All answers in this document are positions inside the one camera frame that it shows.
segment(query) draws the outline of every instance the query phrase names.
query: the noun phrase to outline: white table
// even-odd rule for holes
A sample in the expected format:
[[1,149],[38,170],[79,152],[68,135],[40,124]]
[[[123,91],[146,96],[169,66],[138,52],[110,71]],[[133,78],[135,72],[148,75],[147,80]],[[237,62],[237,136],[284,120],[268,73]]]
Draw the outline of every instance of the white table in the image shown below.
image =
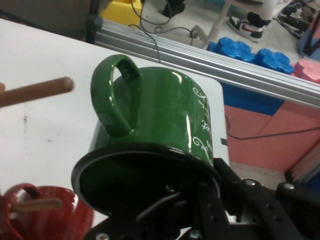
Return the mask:
[[[97,116],[90,96],[94,69],[116,51],[0,19],[0,82],[14,89],[71,77],[71,93],[0,110],[0,189],[18,183],[71,189],[71,172],[87,152]],[[131,57],[138,67],[161,66]],[[208,97],[213,152],[229,163],[221,85],[212,78],[180,71]],[[94,224],[104,216],[96,214]]]

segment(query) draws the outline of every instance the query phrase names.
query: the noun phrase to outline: bolt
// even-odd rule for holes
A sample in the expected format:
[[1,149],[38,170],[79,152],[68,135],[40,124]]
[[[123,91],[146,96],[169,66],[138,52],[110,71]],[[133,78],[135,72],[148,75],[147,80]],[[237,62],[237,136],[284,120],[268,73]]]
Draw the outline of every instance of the bolt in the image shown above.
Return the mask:
[[250,179],[245,180],[245,184],[250,185],[250,186],[256,185],[255,181],[250,180]]
[[283,186],[284,186],[286,189],[290,189],[290,190],[295,189],[295,186],[293,186],[293,185],[290,184],[290,183],[285,183]]
[[173,194],[176,190],[172,187],[172,186],[165,186],[165,191],[168,193],[168,194]]
[[192,230],[190,233],[189,233],[189,238],[191,240],[199,240],[201,239],[201,233],[199,230]]
[[101,232],[95,236],[95,240],[110,240],[110,237],[108,234]]

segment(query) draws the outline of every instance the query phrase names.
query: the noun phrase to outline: power cord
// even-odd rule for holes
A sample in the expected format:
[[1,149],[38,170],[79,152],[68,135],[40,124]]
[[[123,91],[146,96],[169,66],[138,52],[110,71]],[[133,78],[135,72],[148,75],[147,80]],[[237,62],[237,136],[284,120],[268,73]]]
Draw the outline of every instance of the power cord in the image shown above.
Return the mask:
[[231,138],[233,138],[233,139],[237,139],[237,140],[264,139],[264,138],[271,138],[271,137],[277,137],[277,136],[283,136],[283,135],[302,134],[302,133],[307,133],[307,132],[311,132],[311,131],[320,130],[320,127],[313,127],[313,128],[304,129],[304,130],[299,130],[299,131],[279,132],[279,133],[273,133],[273,134],[261,135],[261,136],[238,137],[238,136],[232,135],[232,134],[229,132],[229,130],[230,130],[230,128],[231,128],[230,121],[229,121],[227,115],[224,115],[224,117],[225,117],[226,124],[227,124],[226,134],[227,134],[229,137],[231,137]]
[[[152,22],[152,21],[149,21],[147,19],[145,19],[144,17],[142,17],[143,15],[143,11],[144,11],[144,6],[145,4],[142,5],[142,8],[141,8],[141,14],[139,14],[134,6],[134,3],[133,3],[133,0],[130,0],[130,3],[131,3],[131,6],[132,6],[132,10],[134,11],[134,13],[139,17],[139,23],[140,23],[140,26],[136,25],[136,24],[130,24],[129,27],[136,27],[138,28],[139,30],[141,30],[142,32],[144,32],[149,38],[152,39],[152,41],[154,42],[154,45],[155,45],[155,49],[157,51],[157,57],[158,57],[158,60],[159,60],[159,63],[161,63],[161,59],[160,59],[160,51],[159,51],[159,48],[158,48],[158,44],[157,44],[157,41],[155,40],[154,37],[152,37],[150,34],[165,34],[165,33],[168,33],[170,31],[173,31],[173,30],[177,30],[177,29],[184,29],[184,30],[187,30],[189,33],[190,33],[190,37],[191,37],[191,43],[190,45],[192,46],[193,44],[193,36],[192,36],[192,31],[186,27],[183,27],[183,26],[177,26],[177,27],[173,27],[173,28],[170,28],[168,30],[164,30],[164,28],[162,27],[162,25],[166,25],[168,24],[171,19],[172,19],[172,8],[171,8],[171,5],[169,4],[168,0],[165,0],[168,8],[169,8],[169,13],[170,13],[170,17],[167,21],[165,22]],[[157,25],[157,27],[154,28],[154,31],[149,31],[147,30],[144,26],[143,26],[143,22],[142,21],[145,21],[149,24],[153,24],[153,25]]]

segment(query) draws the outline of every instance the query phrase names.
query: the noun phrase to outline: pink foam block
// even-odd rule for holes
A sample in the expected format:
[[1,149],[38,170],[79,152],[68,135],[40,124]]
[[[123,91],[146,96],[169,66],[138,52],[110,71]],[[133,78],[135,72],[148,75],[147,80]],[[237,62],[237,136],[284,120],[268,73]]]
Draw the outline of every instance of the pink foam block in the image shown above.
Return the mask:
[[[320,111],[285,101],[274,116],[225,108],[229,132],[237,137],[262,136],[320,127]],[[228,136],[229,159],[234,162],[285,172],[320,141],[320,131],[309,131],[251,140]]]
[[320,63],[303,58],[294,66],[292,75],[320,84]]

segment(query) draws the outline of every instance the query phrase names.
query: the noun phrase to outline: sneaker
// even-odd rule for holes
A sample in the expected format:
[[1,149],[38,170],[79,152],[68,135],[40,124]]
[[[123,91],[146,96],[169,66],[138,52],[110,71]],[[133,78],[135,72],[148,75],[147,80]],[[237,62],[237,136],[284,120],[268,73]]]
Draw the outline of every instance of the sneaker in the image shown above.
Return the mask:
[[182,13],[186,8],[186,1],[183,1],[182,3],[179,3],[179,4],[172,3],[172,4],[170,4],[170,7],[171,7],[171,11],[172,11],[171,15],[170,15],[170,10],[169,10],[168,4],[165,5],[165,8],[162,12],[162,15],[166,16],[167,18],[170,18],[170,17],[173,18],[175,15]]
[[262,37],[264,32],[263,27],[255,27],[248,20],[240,20],[234,16],[227,21],[228,26],[237,34],[249,39],[250,41],[257,43]]

